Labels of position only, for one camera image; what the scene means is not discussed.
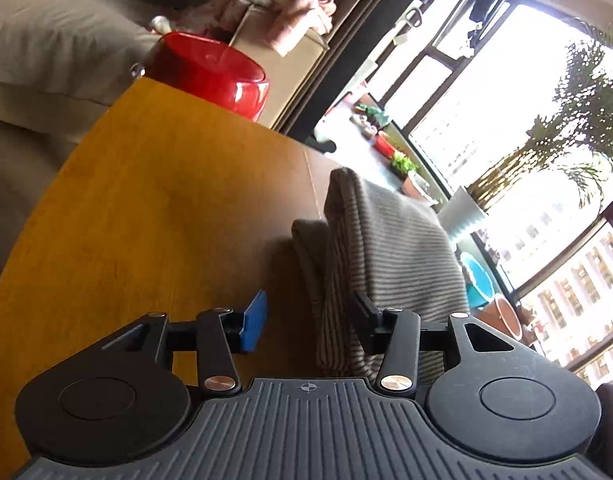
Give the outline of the pink blanket on sofa arm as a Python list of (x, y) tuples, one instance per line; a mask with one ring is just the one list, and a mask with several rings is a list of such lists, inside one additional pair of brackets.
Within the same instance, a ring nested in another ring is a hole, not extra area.
[(233, 34), (252, 8), (271, 15), (265, 42), (280, 56), (292, 51), (310, 29), (321, 36), (329, 34), (337, 10), (335, 0), (207, 0), (187, 9), (176, 24), (188, 32)]

